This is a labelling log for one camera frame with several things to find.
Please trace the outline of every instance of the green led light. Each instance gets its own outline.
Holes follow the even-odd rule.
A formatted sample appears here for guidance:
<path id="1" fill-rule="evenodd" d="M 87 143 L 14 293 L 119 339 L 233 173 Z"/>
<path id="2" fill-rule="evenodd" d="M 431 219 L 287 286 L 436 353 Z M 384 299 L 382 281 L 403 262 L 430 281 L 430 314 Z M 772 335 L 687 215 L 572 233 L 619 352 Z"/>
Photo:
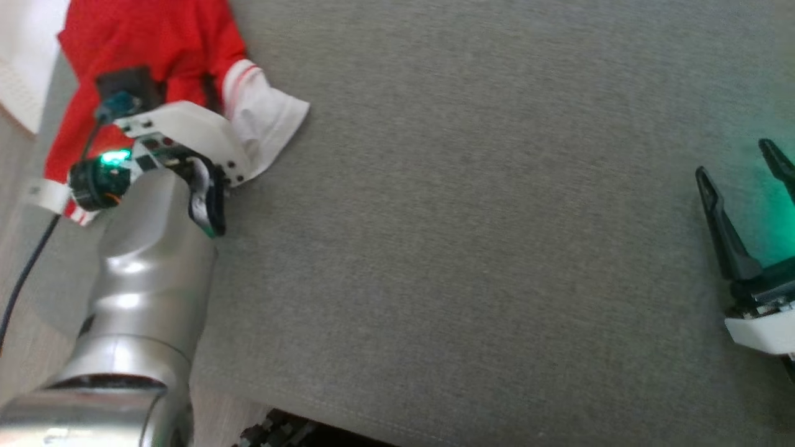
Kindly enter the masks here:
<path id="1" fill-rule="evenodd" d="M 122 164 L 122 161 L 130 160 L 131 156 L 132 153 L 126 149 L 112 150 L 111 152 L 100 155 L 99 161 L 104 165 L 118 166 Z"/>

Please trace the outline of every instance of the gray fabric surface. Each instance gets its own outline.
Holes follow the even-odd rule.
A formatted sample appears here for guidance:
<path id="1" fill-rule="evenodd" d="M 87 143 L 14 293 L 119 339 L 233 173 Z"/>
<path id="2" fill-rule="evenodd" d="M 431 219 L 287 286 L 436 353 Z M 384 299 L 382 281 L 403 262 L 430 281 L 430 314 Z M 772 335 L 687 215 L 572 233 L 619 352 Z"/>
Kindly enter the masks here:
<path id="1" fill-rule="evenodd" d="M 400 445 L 789 439 L 783 369 L 723 327 L 693 171 L 763 262 L 795 254 L 755 148 L 795 157 L 791 2 L 232 6 L 312 110 L 232 193 L 197 375 Z M 65 332 L 106 221 L 61 225 L 25 291 Z"/>

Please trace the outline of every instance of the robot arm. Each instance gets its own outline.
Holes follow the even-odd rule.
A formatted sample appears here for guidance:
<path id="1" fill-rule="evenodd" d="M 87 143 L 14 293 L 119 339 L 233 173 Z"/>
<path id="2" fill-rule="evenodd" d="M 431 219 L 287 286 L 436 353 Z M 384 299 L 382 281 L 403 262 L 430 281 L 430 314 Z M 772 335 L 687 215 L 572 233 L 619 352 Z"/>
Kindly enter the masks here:
<path id="1" fill-rule="evenodd" d="M 0 445 L 181 446 L 214 243 L 168 169 L 130 188 L 99 244 L 101 268 L 69 361 L 0 412 Z"/>
<path id="2" fill-rule="evenodd" d="M 759 149 L 795 203 L 795 165 L 769 139 L 759 140 Z M 763 267 L 745 248 L 703 166 L 696 170 L 696 183 L 720 273 L 731 282 L 735 305 L 728 311 L 726 328 L 735 343 L 780 356 L 795 382 L 795 257 Z"/>
<path id="3" fill-rule="evenodd" d="M 161 105 L 145 68 L 100 76 L 102 122 L 134 144 L 69 172 L 83 209 L 117 207 L 99 244 L 99 276 L 64 367 L 0 410 L 0 446 L 182 447 L 188 392 L 225 232 L 223 186 L 250 179 L 222 116 Z"/>

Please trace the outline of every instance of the white cloth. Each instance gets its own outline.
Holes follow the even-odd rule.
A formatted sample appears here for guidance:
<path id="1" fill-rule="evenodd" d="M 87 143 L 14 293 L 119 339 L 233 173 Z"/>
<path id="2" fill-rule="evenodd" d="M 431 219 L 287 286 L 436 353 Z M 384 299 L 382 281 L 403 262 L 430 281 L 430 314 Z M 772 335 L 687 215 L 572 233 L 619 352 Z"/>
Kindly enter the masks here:
<path id="1" fill-rule="evenodd" d="M 250 60 L 239 60 L 224 76 L 223 103 L 251 160 L 250 178 L 270 167 L 309 111 L 309 103 L 271 87 Z"/>

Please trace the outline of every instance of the wooden floor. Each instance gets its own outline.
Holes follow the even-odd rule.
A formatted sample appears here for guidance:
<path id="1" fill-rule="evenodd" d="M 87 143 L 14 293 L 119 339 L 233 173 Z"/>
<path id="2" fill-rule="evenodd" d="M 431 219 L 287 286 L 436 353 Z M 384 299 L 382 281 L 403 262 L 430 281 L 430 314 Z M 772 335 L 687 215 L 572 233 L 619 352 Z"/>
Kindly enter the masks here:
<path id="1" fill-rule="evenodd" d="M 33 146 L 33 137 L 7 116 L 0 115 L 0 312 L 14 287 L 19 272 L 5 260 L 23 254 L 13 253 L 10 243 L 17 213 L 15 197 L 21 184 L 20 167 Z M 28 302 L 20 302 L 14 312 L 6 346 L 0 357 L 0 406 L 15 395 L 33 389 L 53 374 L 71 351 L 68 340 L 37 317 Z M 205 383 L 192 383 L 196 411 L 197 447 L 229 447 L 240 431 L 260 422 L 267 406 L 244 398 L 225 395 Z"/>

